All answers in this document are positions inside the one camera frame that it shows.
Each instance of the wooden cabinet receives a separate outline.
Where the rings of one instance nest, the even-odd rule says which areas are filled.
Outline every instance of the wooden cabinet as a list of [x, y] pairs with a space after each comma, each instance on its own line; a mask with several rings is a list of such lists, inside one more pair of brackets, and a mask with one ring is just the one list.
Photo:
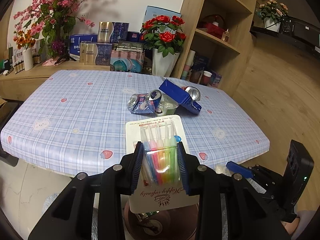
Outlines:
[[[210, 59], [212, 70], [222, 75], [219, 88], [230, 96], [236, 91], [252, 54], [253, 39], [250, 34], [256, 0], [183, 0], [181, 7], [183, 25], [187, 36], [172, 76], [181, 77], [189, 49]], [[229, 29], [226, 43], [202, 30], [197, 24], [211, 14], [221, 15]]]
[[36, 65], [29, 71], [14, 71], [7, 76], [0, 75], [0, 96], [2, 98], [25, 101], [41, 84], [59, 70], [110, 70], [109, 66], [84, 65], [80, 62], [67, 61], [59, 66]]

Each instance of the white wall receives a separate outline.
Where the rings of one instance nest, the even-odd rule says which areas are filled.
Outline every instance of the white wall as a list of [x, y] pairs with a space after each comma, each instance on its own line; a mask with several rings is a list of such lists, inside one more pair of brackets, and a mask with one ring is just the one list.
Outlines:
[[[23, 11], [30, 5], [32, 0], [15, 0], [12, 8], [8, 30], [8, 42], [13, 42], [14, 25], [18, 22], [12, 17], [17, 11]], [[73, 34], [77, 33], [98, 33], [100, 21], [128, 22], [129, 31], [140, 31], [147, 5], [166, 8], [180, 12], [183, 0], [86, 0], [79, 8], [77, 14], [89, 13], [89, 19], [94, 21], [94, 28], [87, 28], [84, 23], [77, 22]]]

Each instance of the white flower pot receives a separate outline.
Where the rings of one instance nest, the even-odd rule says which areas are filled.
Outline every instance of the white flower pot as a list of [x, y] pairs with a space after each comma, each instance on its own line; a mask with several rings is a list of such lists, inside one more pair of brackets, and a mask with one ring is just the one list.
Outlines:
[[158, 53], [158, 49], [153, 49], [152, 74], [154, 76], [170, 77], [179, 55], [180, 53], [174, 55], [169, 53], [166, 57], [162, 57], [162, 52]]
[[31, 48], [25, 49], [22, 52], [23, 55], [23, 61], [24, 61], [24, 69], [30, 70], [33, 68], [33, 59], [32, 59], [32, 51]]
[[275, 24], [275, 22], [273, 21], [273, 19], [271, 19], [271, 18], [264, 19], [264, 27], [268, 30], [275, 31], [278, 33], [280, 30], [280, 23], [277, 23], [275, 25], [274, 24]]

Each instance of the plaid tablecloth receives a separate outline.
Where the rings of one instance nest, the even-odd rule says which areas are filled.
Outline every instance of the plaid tablecloth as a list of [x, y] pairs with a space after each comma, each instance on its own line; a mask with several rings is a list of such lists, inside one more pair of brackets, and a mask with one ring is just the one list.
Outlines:
[[[125, 154], [125, 124], [150, 118], [127, 102], [162, 77], [136, 73], [60, 70], [46, 80], [1, 131], [3, 149], [29, 163], [65, 174], [103, 172]], [[269, 140], [222, 90], [170, 78], [201, 92], [198, 116], [178, 108], [190, 153], [202, 164], [241, 162], [269, 150]]]

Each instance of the colored pen set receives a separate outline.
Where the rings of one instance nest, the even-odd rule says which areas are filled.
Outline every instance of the colored pen set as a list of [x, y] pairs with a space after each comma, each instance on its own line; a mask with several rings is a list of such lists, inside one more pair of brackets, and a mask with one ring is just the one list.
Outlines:
[[145, 124], [140, 126], [140, 134], [145, 153], [140, 174], [144, 185], [177, 183], [180, 173], [174, 123]]

